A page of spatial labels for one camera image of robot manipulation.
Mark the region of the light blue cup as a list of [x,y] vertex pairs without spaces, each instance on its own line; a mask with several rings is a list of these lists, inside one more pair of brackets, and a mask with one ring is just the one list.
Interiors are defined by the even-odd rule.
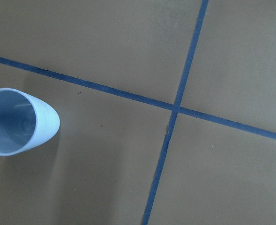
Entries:
[[58,113],[41,99],[12,88],[0,88],[0,156],[35,148],[55,136]]

